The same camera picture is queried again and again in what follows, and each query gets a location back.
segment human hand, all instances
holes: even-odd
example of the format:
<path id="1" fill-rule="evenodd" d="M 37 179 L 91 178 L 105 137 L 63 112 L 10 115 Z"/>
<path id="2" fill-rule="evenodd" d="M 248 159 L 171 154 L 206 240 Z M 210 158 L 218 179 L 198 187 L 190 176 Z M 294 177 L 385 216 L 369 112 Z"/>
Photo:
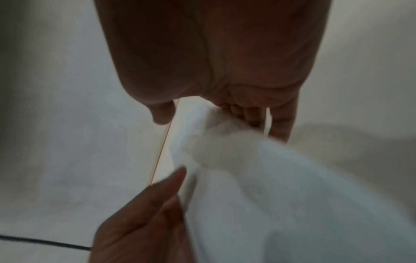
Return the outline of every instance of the human hand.
<path id="1" fill-rule="evenodd" d="M 191 263 L 177 192 L 181 168 L 146 188 L 98 229 L 89 263 Z"/>
<path id="2" fill-rule="evenodd" d="M 95 0 L 125 90 L 159 124 L 201 96 L 287 141 L 330 0 Z"/>

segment dark cable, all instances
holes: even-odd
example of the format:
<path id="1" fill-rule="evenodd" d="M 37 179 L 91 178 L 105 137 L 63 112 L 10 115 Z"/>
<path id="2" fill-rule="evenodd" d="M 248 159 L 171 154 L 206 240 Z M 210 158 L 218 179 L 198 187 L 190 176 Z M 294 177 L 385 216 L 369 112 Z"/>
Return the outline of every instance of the dark cable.
<path id="1" fill-rule="evenodd" d="M 79 245 L 72 245 L 72 244 L 54 242 L 54 241 L 49 241 L 49 240 L 27 238 L 27 237 L 12 237 L 12 236 L 0 235 L 0 240 L 10 241 L 10 242 L 31 243 L 31 244 L 38 244 L 38 245 L 45 245 L 45 246 L 54 246 L 54 247 L 65 247 L 65 248 L 69 248 L 69 249 L 91 251 L 90 247 L 84 247 L 84 246 L 79 246 Z"/>

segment orange line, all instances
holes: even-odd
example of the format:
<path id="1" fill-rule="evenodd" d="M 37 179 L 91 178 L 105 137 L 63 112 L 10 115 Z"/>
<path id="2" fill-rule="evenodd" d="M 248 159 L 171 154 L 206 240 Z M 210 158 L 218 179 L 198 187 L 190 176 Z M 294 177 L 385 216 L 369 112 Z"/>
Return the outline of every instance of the orange line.
<path id="1" fill-rule="evenodd" d="M 178 100 L 178 103 L 176 104 L 176 109 L 178 108 L 179 101 L 180 101 L 180 99 Z M 151 185 L 151 184 L 153 183 L 153 180 L 154 180 L 154 178 L 155 178 L 155 175 L 156 175 L 156 170 L 157 170 L 157 166 L 159 165 L 160 157 L 162 156 L 163 149 L 165 148 L 166 139 L 167 139 L 167 137 L 168 137 L 169 130 L 170 130 L 170 127 L 171 127 L 172 122 L 173 122 L 173 120 L 174 120 L 174 119 L 175 119 L 175 118 L 173 118 L 173 119 L 172 119 L 172 121 L 169 123 L 169 127 L 168 127 L 168 130 L 166 131 L 166 136 L 165 136 L 165 139 L 164 139 L 164 141 L 163 141 L 162 148 L 160 149 L 160 152 L 159 152 L 159 157 L 157 158 L 157 162 L 156 162 L 155 168 L 153 169 L 153 173 L 152 173 L 152 177 L 150 178 L 150 183 L 149 183 L 149 185 Z"/>

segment brown edge strip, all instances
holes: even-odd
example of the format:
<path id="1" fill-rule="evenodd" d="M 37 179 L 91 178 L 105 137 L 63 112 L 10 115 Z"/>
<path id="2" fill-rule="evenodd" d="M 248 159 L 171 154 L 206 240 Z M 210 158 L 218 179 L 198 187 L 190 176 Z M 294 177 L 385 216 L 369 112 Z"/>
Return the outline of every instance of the brown edge strip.
<path id="1" fill-rule="evenodd" d="M 178 109 L 179 101 L 180 101 L 180 99 L 178 99 L 178 102 L 175 105 L 176 109 Z M 170 127 L 171 127 L 174 119 L 175 119 L 175 117 L 173 117 L 172 121 L 169 123 L 167 131 L 165 132 L 165 139 L 163 140 L 162 148 L 160 149 L 159 156 L 157 157 L 157 162 L 156 162 L 155 168 L 153 169 L 152 176 L 150 177 L 150 182 L 149 182 L 148 186 L 153 184 L 153 180 L 154 180 L 155 175 L 156 175 L 157 166 L 159 165 L 160 157 L 162 156 L 163 149 L 165 148 L 166 139 L 168 138 Z"/>

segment white cloth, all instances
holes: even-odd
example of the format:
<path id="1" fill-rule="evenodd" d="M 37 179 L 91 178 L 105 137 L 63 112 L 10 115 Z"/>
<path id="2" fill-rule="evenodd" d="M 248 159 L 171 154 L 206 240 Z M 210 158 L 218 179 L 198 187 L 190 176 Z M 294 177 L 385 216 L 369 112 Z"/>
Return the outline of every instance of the white cloth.
<path id="1" fill-rule="evenodd" d="M 207 104 L 171 154 L 188 167 L 180 196 L 199 263 L 416 262 L 396 204 Z"/>

